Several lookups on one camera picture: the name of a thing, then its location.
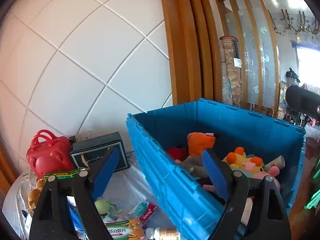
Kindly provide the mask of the brown teddy bear plush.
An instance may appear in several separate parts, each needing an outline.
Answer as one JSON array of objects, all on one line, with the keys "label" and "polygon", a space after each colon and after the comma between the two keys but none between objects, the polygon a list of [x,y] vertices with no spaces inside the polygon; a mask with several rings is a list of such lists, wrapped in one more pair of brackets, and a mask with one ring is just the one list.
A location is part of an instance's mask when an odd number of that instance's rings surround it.
[{"label": "brown teddy bear plush", "polygon": [[33,212],[36,209],[41,192],[46,184],[44,179],[37,179],[35,189],[32,189],[28,194],[28,212]]}]

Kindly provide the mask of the green yellow carton box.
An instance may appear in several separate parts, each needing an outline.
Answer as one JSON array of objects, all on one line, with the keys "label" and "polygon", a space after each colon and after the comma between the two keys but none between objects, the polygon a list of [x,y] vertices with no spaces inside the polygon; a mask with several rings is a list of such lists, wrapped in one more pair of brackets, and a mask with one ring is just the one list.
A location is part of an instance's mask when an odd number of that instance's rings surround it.
[{"label": "green yellow carton box", "polygon": [[47,181],[50,176],[56,176],[57,179],[68,179],[73,178],[81,171],[80,168],[69,170],[69,171],[57,171],[57,172],[47,172],[44,175],[44,180]]}]

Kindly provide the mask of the pink plush toy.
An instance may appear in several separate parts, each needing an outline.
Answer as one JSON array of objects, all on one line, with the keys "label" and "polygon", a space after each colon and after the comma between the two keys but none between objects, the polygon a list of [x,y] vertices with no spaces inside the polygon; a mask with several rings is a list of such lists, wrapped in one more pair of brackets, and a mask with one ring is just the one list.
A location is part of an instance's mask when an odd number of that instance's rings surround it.
[{"label": "pink plush toy", "polygon": [[275,182],[276,186],[278,189],[280,189],[280,183],[276,179],[276,176],[280,173],[280,170],[276,166],[272,166],[267,172],[259,172],[259,173],[254,173],[252,178],[254,179],[260,179],[262,180],[266,176],[271,176],[273,178],[273,181]]}]

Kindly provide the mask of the green frog plush toy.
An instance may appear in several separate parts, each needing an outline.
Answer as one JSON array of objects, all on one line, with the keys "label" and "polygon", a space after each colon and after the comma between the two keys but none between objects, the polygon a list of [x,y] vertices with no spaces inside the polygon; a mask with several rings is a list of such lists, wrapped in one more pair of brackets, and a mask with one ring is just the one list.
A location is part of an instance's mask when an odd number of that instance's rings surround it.
[{"label": "green frog plush toy", "polygon": [[120,214],[123,212],[123,210],[119,209],[116,204],[108,199],[100,198],[94,204],[100,215]]}]

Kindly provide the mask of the red bear-shaped plastic case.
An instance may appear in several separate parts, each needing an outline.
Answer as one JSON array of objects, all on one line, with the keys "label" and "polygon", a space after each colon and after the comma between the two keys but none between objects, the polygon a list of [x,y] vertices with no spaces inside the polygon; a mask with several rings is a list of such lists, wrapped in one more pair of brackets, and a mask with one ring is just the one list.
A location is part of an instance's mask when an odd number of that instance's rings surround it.
[{"label": "red bear-shaped plastic case", "polygon": [[37,179],[48,172],[76,169],[71,157],[71,143],[67,137],[57,137],[47,129],[39,130],[32,138],[26,159]]}]

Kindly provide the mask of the yellow duck plush toy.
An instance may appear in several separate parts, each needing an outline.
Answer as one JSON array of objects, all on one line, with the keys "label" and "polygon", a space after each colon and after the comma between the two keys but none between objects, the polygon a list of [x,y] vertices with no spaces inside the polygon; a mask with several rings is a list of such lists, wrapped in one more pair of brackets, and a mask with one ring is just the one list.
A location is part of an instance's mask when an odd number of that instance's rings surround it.
[{"label": "yellow duck plush toy", "polygon": [[222,160],[230,168],[241,169],[250,173],[264,172],[263,159],[260,157],[247,157],[243,147],[237,147],[233,152],[229,152]]}]

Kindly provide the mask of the rolled patterned carpet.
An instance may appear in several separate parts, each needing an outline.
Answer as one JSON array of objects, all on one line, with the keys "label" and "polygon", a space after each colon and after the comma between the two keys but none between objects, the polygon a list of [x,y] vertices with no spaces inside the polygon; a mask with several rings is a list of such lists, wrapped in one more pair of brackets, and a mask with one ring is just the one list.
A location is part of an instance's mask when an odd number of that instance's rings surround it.
[{"label": "rolled patterned carpet", "polygon": [[234,36],[221,36],[219,47],[222,75],[222,101],[227,105],[241,107],[242,61],[239,41]]}]

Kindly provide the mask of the green orange medicine box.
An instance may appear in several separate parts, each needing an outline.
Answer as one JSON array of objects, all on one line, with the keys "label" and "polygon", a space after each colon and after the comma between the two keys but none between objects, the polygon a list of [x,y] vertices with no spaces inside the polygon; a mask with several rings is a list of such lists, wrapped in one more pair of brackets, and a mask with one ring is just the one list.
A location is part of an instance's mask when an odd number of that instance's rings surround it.
[{"label": "green orange medicine box", "polygon": [[139,219],[105,224],[114,240],[145,240],[142,223]]}]

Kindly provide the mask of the red teal small box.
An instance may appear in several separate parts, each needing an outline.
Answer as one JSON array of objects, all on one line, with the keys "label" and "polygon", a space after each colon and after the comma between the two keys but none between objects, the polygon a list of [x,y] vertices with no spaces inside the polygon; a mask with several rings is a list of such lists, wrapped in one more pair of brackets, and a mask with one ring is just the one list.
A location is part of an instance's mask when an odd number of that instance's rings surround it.
[{"label": "red teal small box", "polygon": [[146,200],[137,204],[128,214],[129,219],[139,219],[139,221],[144,225],[158,210],[158,206],[152,204]]}]

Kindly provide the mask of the grey plush toy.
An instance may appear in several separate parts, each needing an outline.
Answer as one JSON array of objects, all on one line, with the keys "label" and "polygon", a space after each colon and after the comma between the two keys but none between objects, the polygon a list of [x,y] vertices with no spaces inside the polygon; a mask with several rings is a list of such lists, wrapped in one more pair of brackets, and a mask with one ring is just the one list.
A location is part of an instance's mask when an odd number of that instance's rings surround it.
[{"label": "grey plush toy", "polygon": [[175,163],[180,165],[181,168],[187,170],[195,178],[208,178],[209,175],[204,168],[202,158],[200,156],[188,156],[184,161],[178,159]]}]

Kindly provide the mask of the wooden glass partition screen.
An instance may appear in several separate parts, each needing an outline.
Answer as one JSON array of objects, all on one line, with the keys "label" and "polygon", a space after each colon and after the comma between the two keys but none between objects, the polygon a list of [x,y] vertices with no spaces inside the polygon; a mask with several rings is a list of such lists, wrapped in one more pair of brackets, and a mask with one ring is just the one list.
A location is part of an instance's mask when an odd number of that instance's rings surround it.
[{"label": "wooden glass partition screen", "polygon": [[280,93],[275,24],[264,0],[215,0],[223,36],[239,41],[242,108],[274,118]]}]

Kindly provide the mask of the white small bottle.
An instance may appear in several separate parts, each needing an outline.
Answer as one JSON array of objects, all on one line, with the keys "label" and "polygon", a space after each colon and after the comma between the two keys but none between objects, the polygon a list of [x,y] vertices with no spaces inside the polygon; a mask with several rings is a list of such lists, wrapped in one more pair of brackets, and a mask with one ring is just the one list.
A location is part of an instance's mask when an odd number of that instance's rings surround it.
[{"label": "white small bottle", "polygon": [[180,240],[181,234],[176,228],[147,228],[145,230],[147,239],[153,240]]}]

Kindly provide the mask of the orange plush toy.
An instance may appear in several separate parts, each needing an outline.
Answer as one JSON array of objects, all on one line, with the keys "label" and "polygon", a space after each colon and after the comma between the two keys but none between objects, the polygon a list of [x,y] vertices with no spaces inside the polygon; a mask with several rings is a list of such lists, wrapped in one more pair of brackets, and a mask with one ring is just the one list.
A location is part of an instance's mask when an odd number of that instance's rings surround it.
[{"label": "orange plush toy", "polygon": [[215,144],[214,133],[193,132],[187,135],[188,152],[191,156],[200,157],[207,148]]}]

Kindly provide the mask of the blue plastic storage crate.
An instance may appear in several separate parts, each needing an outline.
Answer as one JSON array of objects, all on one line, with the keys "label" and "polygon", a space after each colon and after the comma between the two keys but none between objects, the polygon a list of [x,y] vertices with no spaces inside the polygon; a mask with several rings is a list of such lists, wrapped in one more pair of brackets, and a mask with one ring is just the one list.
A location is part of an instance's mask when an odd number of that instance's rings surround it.
[{"label": "blue plastic storage crate", "polygon": [[[266,162],[283,157],[285,167],[276,179],[288,216],[302,177],[304,128],[206,99],[129,115],[126,123],[140,169],[184,239],[210,239],[226,205],[167,153],[172,146],[185,146],[192,132],[217,134],[212,150],[220,161],[239,146]],[[243,239],[252,205],[253,197],[247,198],[234,239]]]}]

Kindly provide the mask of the wooden door frame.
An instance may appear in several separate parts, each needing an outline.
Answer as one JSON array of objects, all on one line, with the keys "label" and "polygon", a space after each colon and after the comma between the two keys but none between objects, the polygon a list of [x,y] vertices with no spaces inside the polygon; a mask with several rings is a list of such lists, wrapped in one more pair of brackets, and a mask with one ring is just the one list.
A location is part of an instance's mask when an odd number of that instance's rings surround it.
[{"label": "wooden door frame", "polygon": [[220,49],[209,0],[162,0],[174,105],[222,100]]}]

